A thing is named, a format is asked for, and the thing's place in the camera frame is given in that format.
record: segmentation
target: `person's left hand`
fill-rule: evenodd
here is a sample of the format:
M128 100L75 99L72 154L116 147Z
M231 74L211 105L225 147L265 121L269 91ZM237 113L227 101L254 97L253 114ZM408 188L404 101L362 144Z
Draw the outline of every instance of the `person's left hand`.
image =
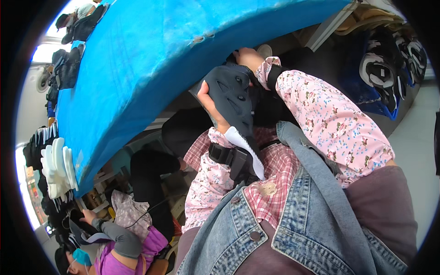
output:
M80 221L84 221L88 223L89 225L92 225L93 219L98 218L98 215L96 215L95 212L89 210L89 209L83 209L84 218L80 218Z
M197 97L206 108L206 110L211 114L211 116L217 121L217 130L225 134L226 131L231 127L229 123L224 119L224 117L217 111L216 105L212 98L208 95L209 87L206 81L203 81L200 90L198 91Z

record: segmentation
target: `wall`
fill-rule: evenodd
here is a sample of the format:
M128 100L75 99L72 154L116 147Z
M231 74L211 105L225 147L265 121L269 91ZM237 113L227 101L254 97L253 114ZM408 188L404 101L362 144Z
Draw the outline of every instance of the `wall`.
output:
M31 66L26 75L18 105L15 144L28 142L35 130L48 125L46 94L37 92L37 79L43 66Z
M439 89L423 84L412 107L388 138L396 163L405 173L418 223L417 247L431 226L440 194L434 161L434 126L440 108Z

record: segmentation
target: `blue face mask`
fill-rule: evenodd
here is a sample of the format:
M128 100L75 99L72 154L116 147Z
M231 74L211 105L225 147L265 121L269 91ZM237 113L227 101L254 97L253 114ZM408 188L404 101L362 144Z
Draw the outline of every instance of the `blue face mask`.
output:
M72 257L77 261L78 263L85 265L85 266L91 266L92 263L90 262L90 257L88 256L87 252L85 252L82 249L77 248L73 254Z

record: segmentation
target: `metal button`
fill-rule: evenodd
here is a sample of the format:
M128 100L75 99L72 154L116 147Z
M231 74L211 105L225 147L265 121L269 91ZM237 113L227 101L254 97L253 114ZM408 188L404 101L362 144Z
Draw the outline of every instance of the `metal button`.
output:
M258 241L260 238L261 238L260 233L258 233L257 231L250 233L250 239L255 242Z
M233 203L233 204L237 204L239 202L240 202L240 198L239 197L233 197L232 200L231 200L231 203Z

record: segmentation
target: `cable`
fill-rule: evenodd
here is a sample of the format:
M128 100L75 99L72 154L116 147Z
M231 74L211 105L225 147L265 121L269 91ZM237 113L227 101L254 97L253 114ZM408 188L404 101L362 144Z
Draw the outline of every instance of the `cable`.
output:
M137 219L132 225L125 227L126 229L132 227L133 225L135 225L143 216L145 216L148 212L150 212L151 210L153 210L156 206L161 205L162 203L166 202L167 200L171 199L171 198L177 198L177 197L186 197L186 195L177 195L177 196L171 196L168 197L166 199L164 199L163 201L161 201L160 203L156 204L155 206L151 207L150 209L148 209L144 214L142 214L142 216L139 217L139 219Z

